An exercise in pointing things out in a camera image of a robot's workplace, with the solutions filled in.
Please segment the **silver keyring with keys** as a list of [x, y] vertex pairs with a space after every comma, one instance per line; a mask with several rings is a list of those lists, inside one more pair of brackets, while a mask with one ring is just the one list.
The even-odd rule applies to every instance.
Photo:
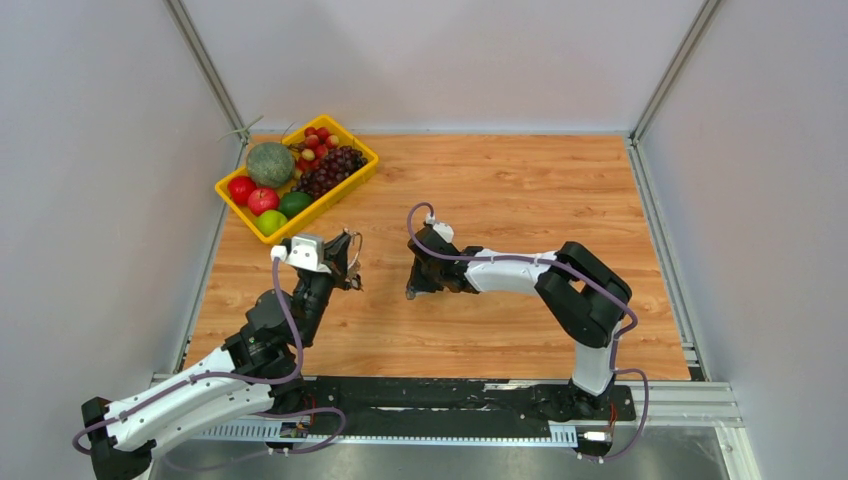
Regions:
[[360, 232], [344, 229], [344, 233], [349, 237], [348, 244], [348, 264], [347, 264], [347, 284], [352, 290], [362, 291], [363, 284], [360, 275], [360, 256], [363, 248], [363, 235]]

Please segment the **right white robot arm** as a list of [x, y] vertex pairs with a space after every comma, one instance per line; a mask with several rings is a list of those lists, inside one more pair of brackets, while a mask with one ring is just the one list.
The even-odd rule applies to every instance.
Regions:
[[427, 224], [408, 247], [415, 260], [406, 287], [409, 299], [423, 293], [483, 294], [507, 292], [542, 300], [575, 342], [571, 403], [584, 417], [596, 417], [611, 403], [614, 357], [629, 307], [629, 285], [590, 250], [569, 241], [538, 254], [497, 252], [480, 246], [458, 250], [453, 232], [442, 223]]

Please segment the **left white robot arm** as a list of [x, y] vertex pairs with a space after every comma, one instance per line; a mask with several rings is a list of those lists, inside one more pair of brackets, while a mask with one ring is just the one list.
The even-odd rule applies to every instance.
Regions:
[[358, 290], [361, 241], [343, 230], [331, 240], [297, 234], [272, 247], [270, 291], [245, 325], [196, 364], [122, 400], [94, 397], [82, 407], [73, 447], [98, 479], [136, 479], [154, 460], [209, 427], [244, 415], [297, 412], [306, 399], [304, 351], [334, 290]]

